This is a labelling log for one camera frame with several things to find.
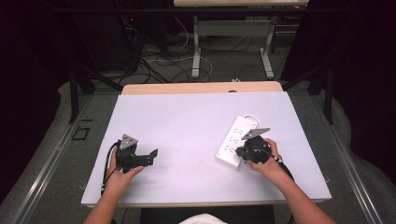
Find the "white tabletop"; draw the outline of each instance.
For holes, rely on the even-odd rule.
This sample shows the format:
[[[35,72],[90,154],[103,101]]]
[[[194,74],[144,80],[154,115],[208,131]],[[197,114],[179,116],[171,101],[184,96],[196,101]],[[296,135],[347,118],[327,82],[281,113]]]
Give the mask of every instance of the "white tabletop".
[[[276,140],[295,181],[314,201],[332,196],[286,92],[121,95],[81,203],[93,206],[110,146],[124,133],[139,140],[137,155],[158,148],[154,165],[137,175],[119,206],[211,206],[284,203],[280,191],[241,163],[215,159],[237,116],[253,115],[262,137]]]
[[[176,7],[303,6],[308,0],[175,0]]]

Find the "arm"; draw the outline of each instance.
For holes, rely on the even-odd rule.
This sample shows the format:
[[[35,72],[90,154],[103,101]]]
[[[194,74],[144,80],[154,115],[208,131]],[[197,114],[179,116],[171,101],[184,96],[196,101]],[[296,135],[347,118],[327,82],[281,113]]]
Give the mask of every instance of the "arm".
[[[111,154],[110,165],[107,169],[107,176],[110,176],[106,183],[106,189],[96,206],[92,209],[84,223],[110,223],[113,218],[114,209],[120,197],[127,190],[132,178],[143,170],[142,166],[136,167],[126,174],[123,174],[116,167],[116,149]]]
[[[276,143],[271,139],[265,139],[265,141],[270,145],[272,153],[281,158],[277,152]],[[249,161],[248,164],[279,188],[297,223],[334,223],[272,158],[265,164],[257,164],[252,161]]]

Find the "power strip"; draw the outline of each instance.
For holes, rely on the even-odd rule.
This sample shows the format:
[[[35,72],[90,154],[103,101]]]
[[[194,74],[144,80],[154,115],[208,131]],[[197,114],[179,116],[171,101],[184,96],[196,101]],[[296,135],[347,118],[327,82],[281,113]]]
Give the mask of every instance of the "power strip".
[[[236,117],[233,127],[231,127],[216,154],[216,158],[237,168],[241,162],[241,158],[236,155],[235,150],[245,144],[246,140],[242,140],[242,137],[251,129],[255,128],[257,128],[257,123],[253,120],[240,116]]]

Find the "table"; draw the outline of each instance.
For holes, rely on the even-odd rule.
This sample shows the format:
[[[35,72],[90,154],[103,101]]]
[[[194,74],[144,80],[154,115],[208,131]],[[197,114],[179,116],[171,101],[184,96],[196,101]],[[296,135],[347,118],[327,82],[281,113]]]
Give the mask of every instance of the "table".
[[[275,6],[303,6],[308,0],[175,0],[176,7],[275,7]],[[200,35],[251,35],[265,36],[264,48],[260,49],[262,64],[267,78],[273,79],[274,72],[268,58],[272,37],[276,26],[276,17],[269,21],[199,21],[194,17],[194,57],[192,62],[193,78],[199,77],[201,49]]]
[[[136,154],[146,155],[155,148],[159,153],[154,165],[134,178],[119,206],[284,203],[281,192],[247,164],[241,163],[235,169],[215,159],[236,116],[246,114],[256,116],[262,126],[272,129],[263,137],[277,141],[285,163],[306,194],[315,202],[330,199],[290,98],[281,90],[277,82],[125,87],[81,203],[94,206],[99,200],[106,154],[124,133],[139,140]]]

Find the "person's left hand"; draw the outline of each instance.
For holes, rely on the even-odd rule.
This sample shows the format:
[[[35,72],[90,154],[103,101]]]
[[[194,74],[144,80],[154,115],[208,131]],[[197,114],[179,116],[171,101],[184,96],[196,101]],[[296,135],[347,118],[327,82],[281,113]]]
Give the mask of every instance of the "person's left hand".
[[[107,169],[108,180],[106,183],[104,194],[109,195],[112,198],[119,199],[124,191],[128,188],[128,185],[130,184],[134,176],[139,174],[144,169],[144,167],[138,166],[130,170],[128,173],[123,174],[120,171],[120,167],[117,168],[116,155],[117,147],[115,147],[113,149],[113,152],[111,153],[110,166]]]

